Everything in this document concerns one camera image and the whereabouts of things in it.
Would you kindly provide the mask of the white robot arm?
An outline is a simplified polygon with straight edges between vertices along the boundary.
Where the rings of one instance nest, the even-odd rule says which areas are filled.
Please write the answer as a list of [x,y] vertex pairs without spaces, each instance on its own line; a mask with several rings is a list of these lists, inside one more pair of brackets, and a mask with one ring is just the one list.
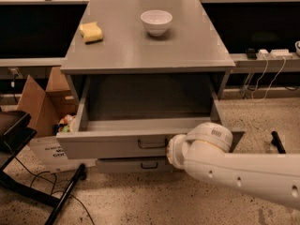
[[238,154],[230,151],[232,143],[226,127],[206,122],[173,136],[167,158],[199,181],[300,209],[299,154]]

